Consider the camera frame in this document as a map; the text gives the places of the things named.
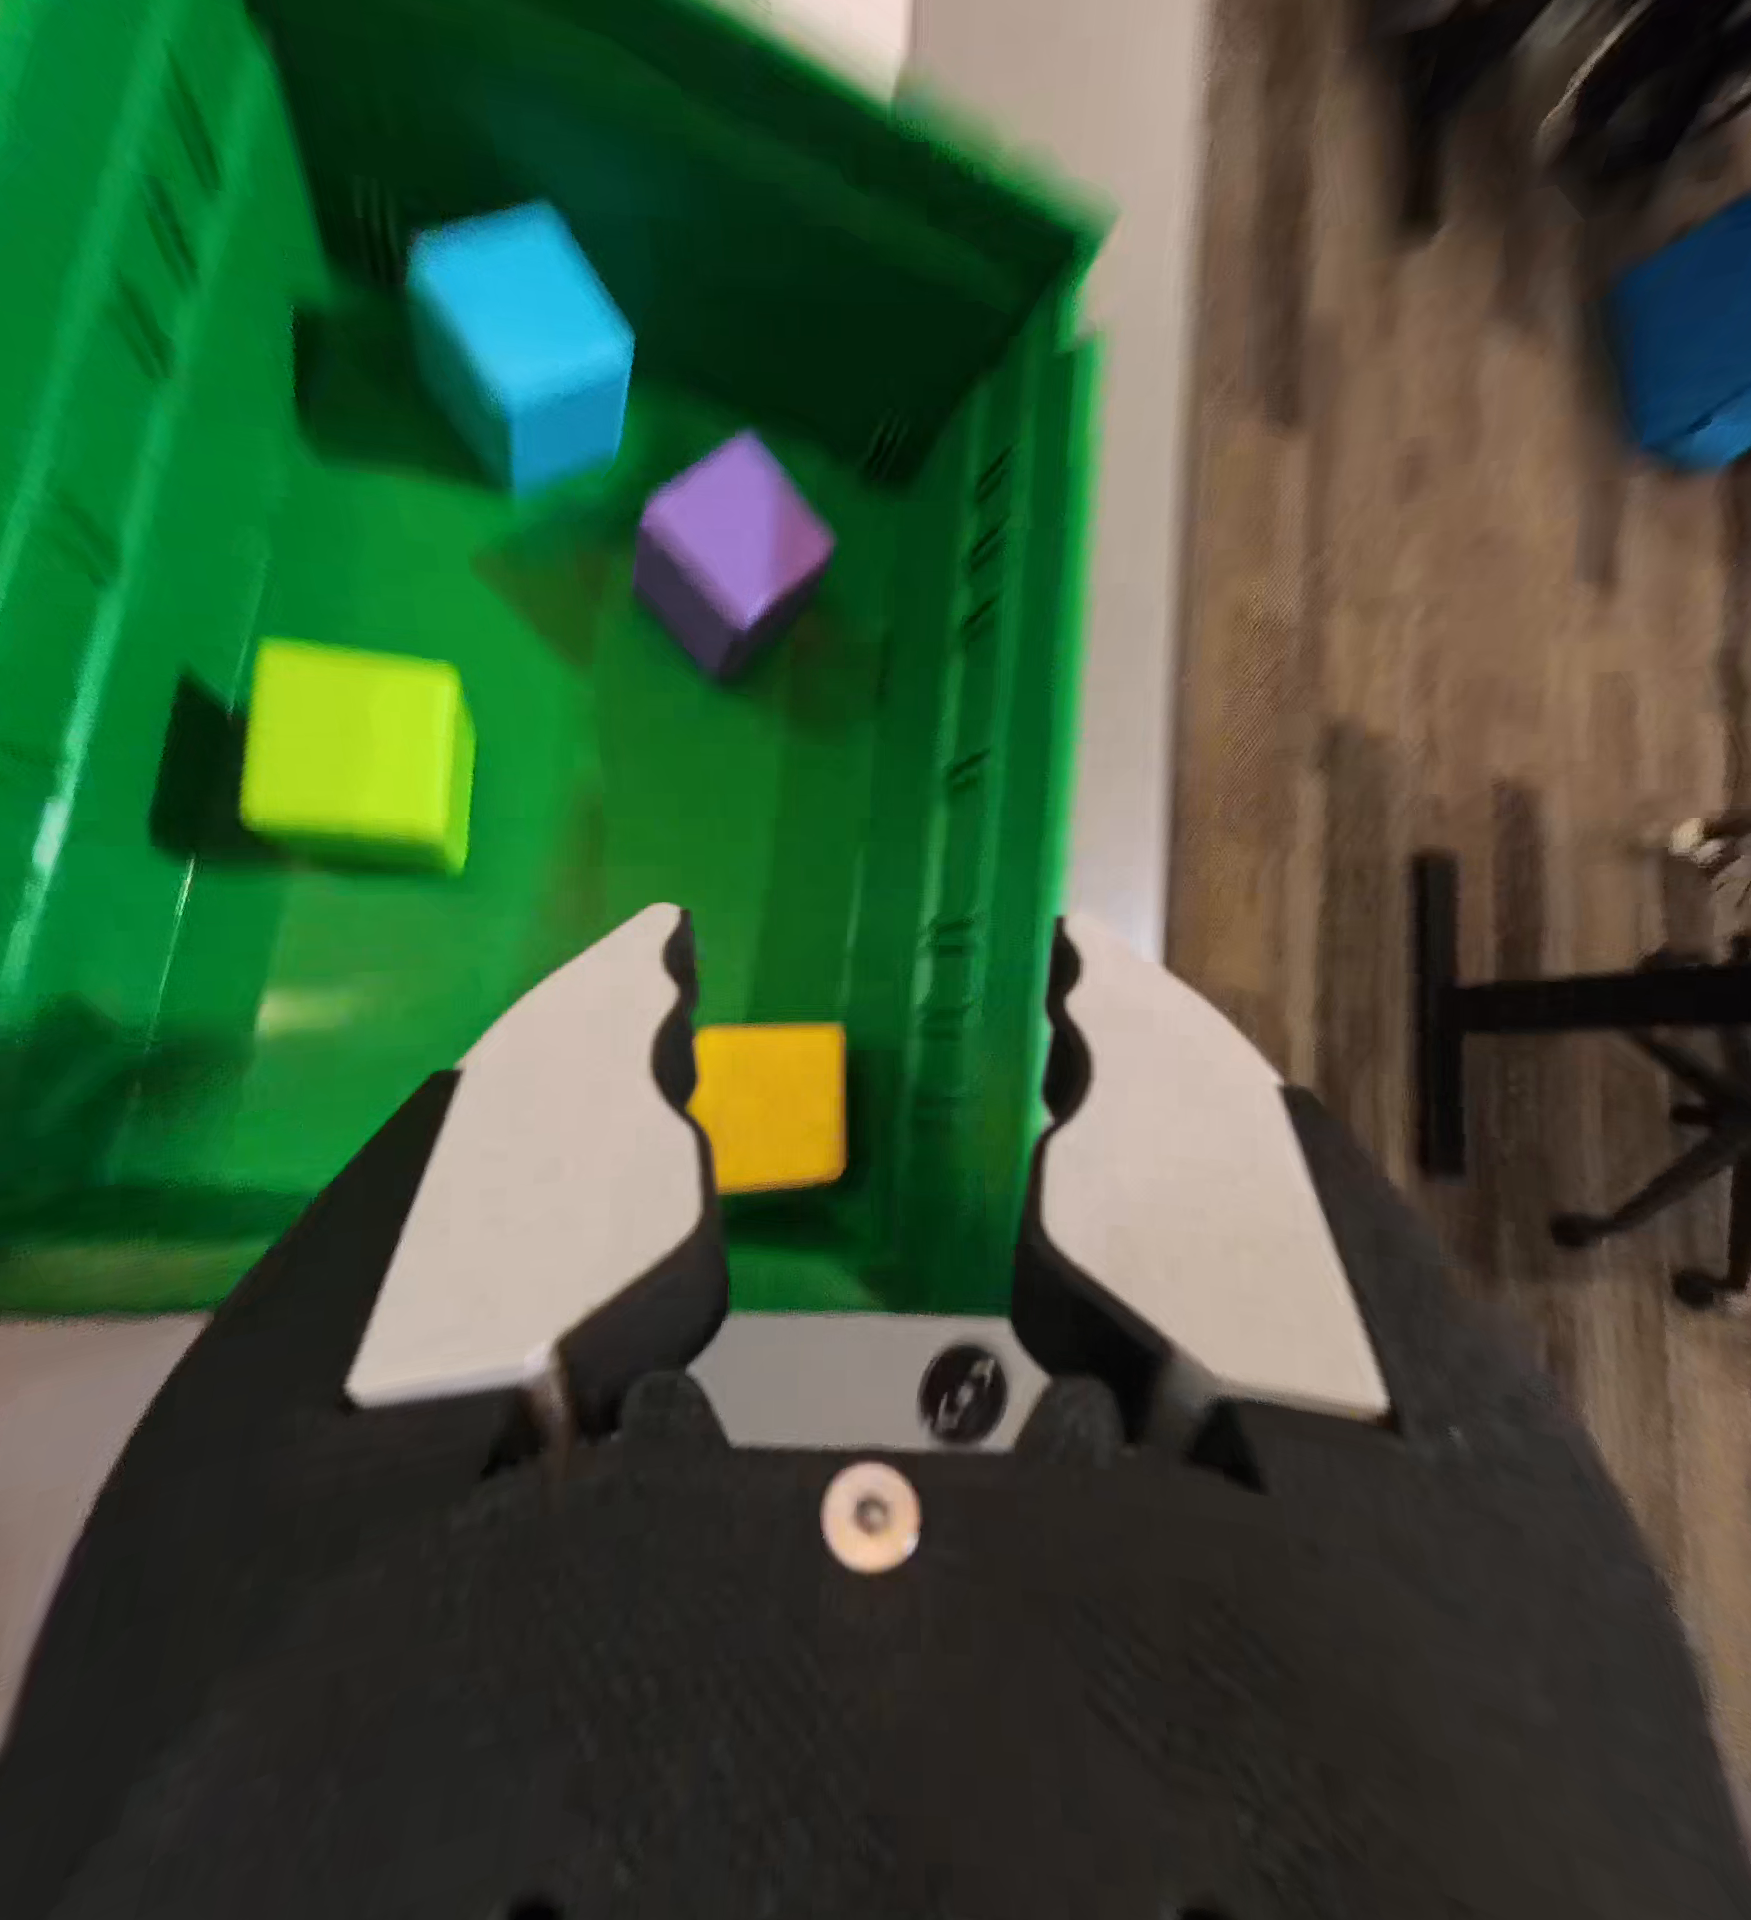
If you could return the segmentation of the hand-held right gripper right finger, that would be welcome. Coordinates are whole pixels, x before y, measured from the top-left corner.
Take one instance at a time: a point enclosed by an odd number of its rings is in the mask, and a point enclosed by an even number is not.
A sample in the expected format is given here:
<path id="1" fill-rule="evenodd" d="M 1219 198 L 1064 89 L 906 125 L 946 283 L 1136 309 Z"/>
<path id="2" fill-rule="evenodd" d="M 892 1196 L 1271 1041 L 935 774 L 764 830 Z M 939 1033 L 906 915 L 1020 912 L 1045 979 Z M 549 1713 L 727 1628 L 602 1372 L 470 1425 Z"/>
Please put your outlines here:
<path id="1" fill-rule="evenodd" d="M 1045 1014 L 1011 1267 L 1027 1351 L 1099 1379 L 1129 1439 L 1159 1452 L 1188 1453 L 1244 1404 L 1391 1425 L 1281 1074 L 1092 918 L 1054 924 Z"/>

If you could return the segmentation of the blue fabric bag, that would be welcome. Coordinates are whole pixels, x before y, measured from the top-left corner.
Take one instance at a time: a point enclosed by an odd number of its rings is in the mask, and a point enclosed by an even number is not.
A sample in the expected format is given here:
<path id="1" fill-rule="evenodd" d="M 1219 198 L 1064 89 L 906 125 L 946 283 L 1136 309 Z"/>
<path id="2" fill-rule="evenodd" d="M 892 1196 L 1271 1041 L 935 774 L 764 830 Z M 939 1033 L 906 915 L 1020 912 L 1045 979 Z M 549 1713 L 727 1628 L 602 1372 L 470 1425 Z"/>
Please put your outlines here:
<path id="1" fill-rule="evenodd" d="M 1751 453 L 1751 194 L 1624 269 L 1600 314 L 1637 452 L 1686 472 Z"/>

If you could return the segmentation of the yellow cube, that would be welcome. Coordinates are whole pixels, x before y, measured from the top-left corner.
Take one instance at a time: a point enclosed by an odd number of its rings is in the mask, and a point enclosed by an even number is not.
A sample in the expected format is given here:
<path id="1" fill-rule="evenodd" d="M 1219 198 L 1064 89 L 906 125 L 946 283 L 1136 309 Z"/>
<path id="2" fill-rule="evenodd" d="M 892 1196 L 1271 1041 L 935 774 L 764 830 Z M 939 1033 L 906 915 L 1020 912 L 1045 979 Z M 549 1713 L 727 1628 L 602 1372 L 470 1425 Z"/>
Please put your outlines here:
<path id="1" fill-rule="evenodd" d="M 692 1115 L 723 1198 L 831 1186 L 848 1172 L 848 1036 L 839 1022 L 706 1026 Z"/>

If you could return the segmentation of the blue cube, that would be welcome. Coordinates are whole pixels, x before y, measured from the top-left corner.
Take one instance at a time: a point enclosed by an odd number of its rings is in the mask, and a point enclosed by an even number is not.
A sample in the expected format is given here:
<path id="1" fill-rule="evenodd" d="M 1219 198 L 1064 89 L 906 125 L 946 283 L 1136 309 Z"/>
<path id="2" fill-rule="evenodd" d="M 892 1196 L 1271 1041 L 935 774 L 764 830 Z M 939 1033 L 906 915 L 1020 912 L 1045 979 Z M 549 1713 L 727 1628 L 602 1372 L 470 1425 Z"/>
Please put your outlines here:
<path id="1" fill-rule="evenodd" d="M 420 384 L 483 479 L 522 496 L 615 465 L 635 327 L 552 204 L 420 229 L 403 302 Z"/>

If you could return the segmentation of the metal desk grommet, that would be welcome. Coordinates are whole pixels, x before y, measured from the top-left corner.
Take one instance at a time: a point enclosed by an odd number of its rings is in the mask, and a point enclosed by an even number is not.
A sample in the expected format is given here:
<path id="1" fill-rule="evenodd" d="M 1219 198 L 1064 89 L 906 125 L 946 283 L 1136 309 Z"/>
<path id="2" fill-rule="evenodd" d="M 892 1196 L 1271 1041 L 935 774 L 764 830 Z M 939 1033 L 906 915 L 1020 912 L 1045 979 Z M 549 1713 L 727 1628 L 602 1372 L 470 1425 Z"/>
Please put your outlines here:
<path id="1" fill-rule="evenodd" d="M 915 1392 L 918 1425 L 946 1452 L 984 1446 L 1006 1421 L 1011 1369 L 1001 1348 L 960 1337 L 939 1348 Z"/>

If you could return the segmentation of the grey desk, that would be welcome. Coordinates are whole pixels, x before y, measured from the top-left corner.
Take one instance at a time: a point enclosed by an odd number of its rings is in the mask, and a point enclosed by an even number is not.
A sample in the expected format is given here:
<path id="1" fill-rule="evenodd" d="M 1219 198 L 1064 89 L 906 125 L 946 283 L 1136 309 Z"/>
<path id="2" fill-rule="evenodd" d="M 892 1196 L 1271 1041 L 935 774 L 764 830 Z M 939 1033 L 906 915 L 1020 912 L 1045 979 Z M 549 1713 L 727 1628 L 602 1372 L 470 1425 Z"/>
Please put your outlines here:
<path id="1" fill-rule="evenodd" d="M 1087 282 L 1098 513 L 1068 905 L 1162 956 L 1210 3 L 730 3 L 864 91 L 969 113 L 1115 208 Z M 196 1321 L 0 1324 L 0 1737 L 72 1540 Z"/>

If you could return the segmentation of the lime green cube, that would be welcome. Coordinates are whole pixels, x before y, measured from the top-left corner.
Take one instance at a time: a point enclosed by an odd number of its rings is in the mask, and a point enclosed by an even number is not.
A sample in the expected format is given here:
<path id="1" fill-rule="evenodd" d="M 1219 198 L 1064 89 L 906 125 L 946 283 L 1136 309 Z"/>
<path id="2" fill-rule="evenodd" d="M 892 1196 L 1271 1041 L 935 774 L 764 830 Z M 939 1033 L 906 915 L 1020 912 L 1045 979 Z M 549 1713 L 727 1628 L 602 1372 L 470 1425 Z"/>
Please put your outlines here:
<path id="1" fill-rule="evenodd" d="M 458 878 L 471 800 L 474 720 L 450 658 L 260 642 L 242 830 L 308 858 Z"/>

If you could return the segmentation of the purple cube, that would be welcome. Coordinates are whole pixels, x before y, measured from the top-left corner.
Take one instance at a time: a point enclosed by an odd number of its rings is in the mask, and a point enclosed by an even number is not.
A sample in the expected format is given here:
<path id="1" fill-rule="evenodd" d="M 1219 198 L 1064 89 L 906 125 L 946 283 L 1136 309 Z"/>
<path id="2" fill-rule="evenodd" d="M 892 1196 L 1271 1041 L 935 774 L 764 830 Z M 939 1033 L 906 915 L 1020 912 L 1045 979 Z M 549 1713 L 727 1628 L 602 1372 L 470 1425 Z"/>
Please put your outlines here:
<path id="1" fill-rule="evenodd" d="M 730 681 L 791 631 L 834 560 L 837 530 L 743 428 L 648 493 L 630 584 L 702 675 Z"/>

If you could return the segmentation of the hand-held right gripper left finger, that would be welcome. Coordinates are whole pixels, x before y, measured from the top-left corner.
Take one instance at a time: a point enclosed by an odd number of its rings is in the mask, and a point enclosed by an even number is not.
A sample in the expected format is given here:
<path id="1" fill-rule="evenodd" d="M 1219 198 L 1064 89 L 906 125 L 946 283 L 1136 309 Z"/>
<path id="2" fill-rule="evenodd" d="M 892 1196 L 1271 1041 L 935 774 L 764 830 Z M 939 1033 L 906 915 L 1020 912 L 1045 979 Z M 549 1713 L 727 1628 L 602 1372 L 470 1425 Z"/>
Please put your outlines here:
<path id="1" fill-rule="evenodd" d="M 697 932 L 655 904 L 460 1056 L 346 1374 L 355 1409 L 525 1398 L 576 1442 L 727 1314 L 697 1090 Z"/>

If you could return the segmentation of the green plastic bin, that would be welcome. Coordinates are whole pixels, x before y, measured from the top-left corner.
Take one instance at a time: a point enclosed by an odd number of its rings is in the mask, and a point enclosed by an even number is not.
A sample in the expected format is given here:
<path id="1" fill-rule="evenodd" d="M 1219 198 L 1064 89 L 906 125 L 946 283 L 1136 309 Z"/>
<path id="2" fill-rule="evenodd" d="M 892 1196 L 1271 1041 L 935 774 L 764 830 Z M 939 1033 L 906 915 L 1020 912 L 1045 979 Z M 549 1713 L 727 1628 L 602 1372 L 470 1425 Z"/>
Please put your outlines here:
<path id="1" fill-rule="evenodd" d="M 505 493 L 410 242 L 547 202 L 635 327 Z M 997 1313 L 1041 1124 L 1107 213 L 702 3 L 0 3 L 0 1314 L 211 1310 L 410 1090 L 652 904 L 699 1019 L 848 1033 L 744 1310 Z M 837 530 L 714 681 L 635 600 L 754 428 Z M 458 878 L 238 823 L 268 635 L 450 658 Z"/>

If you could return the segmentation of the black rolling chair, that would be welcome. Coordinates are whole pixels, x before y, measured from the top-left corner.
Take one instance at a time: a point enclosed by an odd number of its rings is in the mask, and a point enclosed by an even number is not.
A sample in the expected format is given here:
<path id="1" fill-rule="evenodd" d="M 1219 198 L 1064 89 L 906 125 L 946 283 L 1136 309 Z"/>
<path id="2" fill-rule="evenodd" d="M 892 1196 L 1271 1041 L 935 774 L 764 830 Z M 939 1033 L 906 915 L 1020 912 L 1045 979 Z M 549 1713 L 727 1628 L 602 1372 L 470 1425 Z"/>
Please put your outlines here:
<path id="1" fill-rule="evenodd" d="M 1726 1267 L 1671 1274 L 1681 1306 L 1705 1313 L 1751 1284 L 1751 935 L 1726 956 L 1655 951 L 1631 970 L 1533 979 L 1463 979 L 1458 970 L 1458 860 L 1411 860 L 1411 1063 L 1415 1165 L 1460 1178 L 1466 1168 L 1466 1060 L 1473 1036 L 1617 1033 L 1686 1098 L 1671 1120 L 1694 1142 L 1608 1212 L 1559 1212 L 1551 1242 L 1588 1249 L 1628 1235 L 1705 1183 L 1728 1181 Z"/>

